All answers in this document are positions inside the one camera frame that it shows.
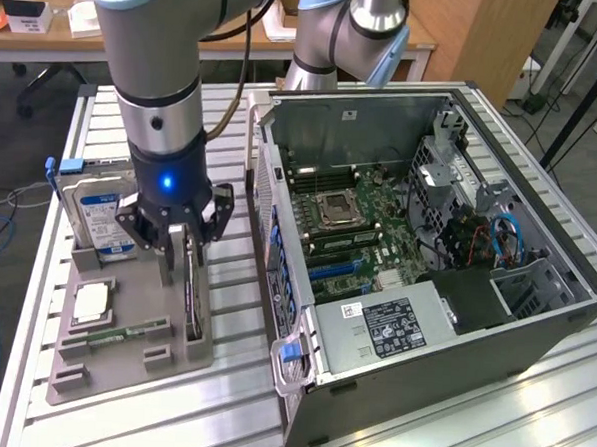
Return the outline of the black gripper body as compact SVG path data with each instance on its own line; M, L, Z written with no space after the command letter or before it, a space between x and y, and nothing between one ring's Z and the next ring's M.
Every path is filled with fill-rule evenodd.
M202 212L213 198L207 176L206 131L184 149L151 154L129 144L136 174L139 207L158 226L184 223L191 231L207 231Z

